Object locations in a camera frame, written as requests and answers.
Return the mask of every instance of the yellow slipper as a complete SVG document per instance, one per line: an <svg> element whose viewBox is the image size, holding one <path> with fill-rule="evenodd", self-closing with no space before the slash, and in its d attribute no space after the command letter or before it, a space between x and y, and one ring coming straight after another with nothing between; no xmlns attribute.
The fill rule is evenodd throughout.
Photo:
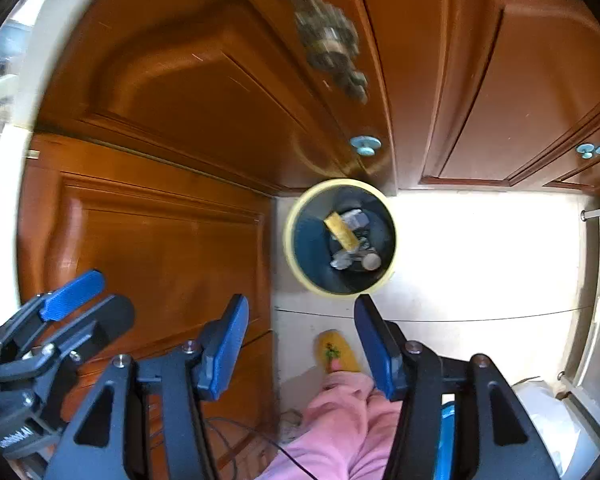
<svg viewBox="0 0 600 480"><path fill-rule="evenodd" d="M326 373L359 372L360 365L353 350L337 330L327 330L315 338L315 360Z"/></svg>

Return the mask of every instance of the white wall edge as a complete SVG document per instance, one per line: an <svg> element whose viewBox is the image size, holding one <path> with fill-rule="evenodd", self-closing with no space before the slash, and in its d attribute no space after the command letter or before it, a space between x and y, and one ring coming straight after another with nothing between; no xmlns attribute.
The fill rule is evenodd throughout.
<svg viewBox="0 0 600 480"><path fill-rule="evenodd" d="M20 70L11 123L0 136L0 323L21 305L16 249L18 204L33 126L56 62L91 1L45 0Z"/></svg>

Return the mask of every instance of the black cable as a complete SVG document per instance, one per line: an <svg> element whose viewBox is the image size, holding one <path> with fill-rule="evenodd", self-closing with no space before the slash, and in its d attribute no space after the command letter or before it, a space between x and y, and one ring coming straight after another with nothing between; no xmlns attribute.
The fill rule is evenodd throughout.
<svg viewBox="0 0 600 480"><path fill-rule="evenodd" d="M231 449L231 444L229 444L229 441L226 439L226 437L220 433L220 430L218 430L218 428L216 428L211 422L209 422L209 420L205 421L206 425L211 428L212 430L214 430L216 432L216 435L220 437L220 439L222 439L222 441L224 442L224 446L226 447L226 450L231 454L231 464L234 466L234 474L231 476L231 480L237 480L238 478L238 463L235 459L235 453L234 450Z"/></svg>
<svg viewBox="0 0 600 480"><path fill-rule="evenodd" d="M280 446L280 444L278 444L275 440L270 439L264 433L259 432L258 430L256 430L255 428L252 428L251 426L247 426L246 424L243 424L241 422L237 422L236 420L231 420L230 418L224 418L224 416L212 416L210 418L205 419L205 421L207 423L209 423L209 421L213 421L213 420L220 420L221 422L228 422L229 424L233 424L234 426L238 426L239 428L243 428L244 430L249 431L249 433L256 434L260 438L266 440L269 444L271 444L273 447L275 447L281 453L283 453L289 460L291 460L291 462L293 462L302 471L304 471L307 475L309 475L312 478L312 480L318 480L314 475L312 475L311 473L309 473L307 471L307 469L305 469L302 465L300 465L298 462L296 462L296 459L293 458L291 455L289 455L289 453L286 452L286 450L283 449L283 447Z"/></svg>

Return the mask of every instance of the white tile floor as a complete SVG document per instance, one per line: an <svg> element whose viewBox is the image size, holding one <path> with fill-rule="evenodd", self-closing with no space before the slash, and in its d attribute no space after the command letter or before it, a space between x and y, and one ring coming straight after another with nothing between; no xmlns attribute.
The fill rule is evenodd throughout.
<svg viewBox="0 0 600 480"><path fill-rule="evenodd" d="M283 411L304 408L318 391L322 373L312 349L323 330L343 332L366 365L352 302L305 290L286 264L281 234L294 200L277 201L272 251ZM536 375L554 383L582 313L584 200L423 190L389 201L398 227L398 266L373 294L382 316L441 355L490 355L511 383Z"/></svg>

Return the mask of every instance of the person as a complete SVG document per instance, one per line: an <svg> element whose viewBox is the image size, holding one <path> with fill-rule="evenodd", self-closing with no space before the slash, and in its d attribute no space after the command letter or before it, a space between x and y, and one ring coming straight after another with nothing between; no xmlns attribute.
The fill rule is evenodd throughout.
<svg viewBox="0 0 600 480"><path fill-rule="evenodd" d="M344 337L323 332L315 355L326 376L302 417L303 433L285 450L318 480L379 480L384 474L401 402L374 387ZM308 480L279 453L258 480Z"/></svg>

